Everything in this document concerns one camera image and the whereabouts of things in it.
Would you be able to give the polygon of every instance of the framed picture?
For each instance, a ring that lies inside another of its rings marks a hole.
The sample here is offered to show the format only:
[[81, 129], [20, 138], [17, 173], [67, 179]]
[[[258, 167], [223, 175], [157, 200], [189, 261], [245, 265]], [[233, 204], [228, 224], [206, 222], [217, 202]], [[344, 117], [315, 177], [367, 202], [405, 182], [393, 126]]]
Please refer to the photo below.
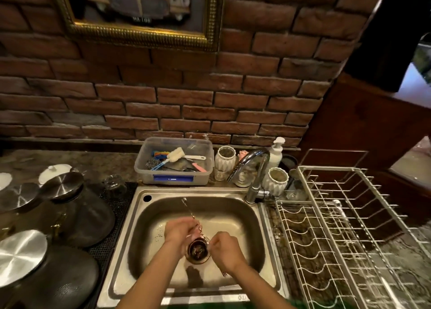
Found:
[[224, 0], [56, 0], [73, 40], [218, 51]]

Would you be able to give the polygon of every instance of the small bowl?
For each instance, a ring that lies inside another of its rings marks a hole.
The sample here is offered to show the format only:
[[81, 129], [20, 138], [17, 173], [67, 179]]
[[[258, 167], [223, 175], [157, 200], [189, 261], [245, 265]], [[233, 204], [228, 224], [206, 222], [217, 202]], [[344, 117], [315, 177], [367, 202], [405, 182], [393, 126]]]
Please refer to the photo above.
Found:
[[200, 265], [206, 262], [210, 257], [208, 252], [208, 241], [203, 237], [198, 237], [187, 247], [186, 259], [194, 264]]

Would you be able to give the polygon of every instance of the faucet spout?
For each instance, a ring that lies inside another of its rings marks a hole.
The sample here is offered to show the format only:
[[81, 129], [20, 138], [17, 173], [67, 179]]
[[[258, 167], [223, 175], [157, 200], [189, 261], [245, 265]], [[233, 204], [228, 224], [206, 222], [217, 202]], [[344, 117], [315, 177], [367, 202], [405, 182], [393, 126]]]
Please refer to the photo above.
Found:
[[254, 179], [253, 183], [249, 186], [247, 194], [245, 196], [245, 202], [252, 204], [256, 203], [256, 198], [264, 198], [266, 196], [265, 192], [262, 192], [261, 185], [263, 177], [265, 176], [265, 170], [269, 162], [269, 149], [268, 148], [258, 148], [250, 153], [248, 153], [246, 156], [244, 156], [243, 159], [241, 159], [237, 165], [234, 167], [234, 170], [232, 173], [228, 176], [227, 181], [231, 181], [235, 177], [239, 175], [239, 173], [242, 171], [242, 169], [247, 165], [251, 160], [253, 160], [255, 157], [261, 156], [262, 161], [259, 165], [259, 169], [257, 170], [256, 178]]

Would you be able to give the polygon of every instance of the brick wall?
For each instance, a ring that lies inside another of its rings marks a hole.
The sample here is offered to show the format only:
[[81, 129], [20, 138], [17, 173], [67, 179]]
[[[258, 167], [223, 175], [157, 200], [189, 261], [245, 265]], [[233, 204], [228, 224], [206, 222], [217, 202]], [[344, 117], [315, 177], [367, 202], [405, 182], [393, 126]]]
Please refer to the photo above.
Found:
[[0, 0], [0, 134], [297, 146], [377, 0], [226, 0], [218, 54], [75, 43]]

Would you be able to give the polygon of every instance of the person's left hand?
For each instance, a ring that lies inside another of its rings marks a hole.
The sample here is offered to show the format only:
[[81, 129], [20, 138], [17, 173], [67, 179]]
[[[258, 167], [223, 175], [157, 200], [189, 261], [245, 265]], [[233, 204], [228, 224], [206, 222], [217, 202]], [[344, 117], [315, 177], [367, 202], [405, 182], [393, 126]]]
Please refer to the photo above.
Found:
[[172, 219], [165, 226], [165, 243], [175, 246], [183, 256], [187, 246], [200, 237], [199, 221], [193, 217]]

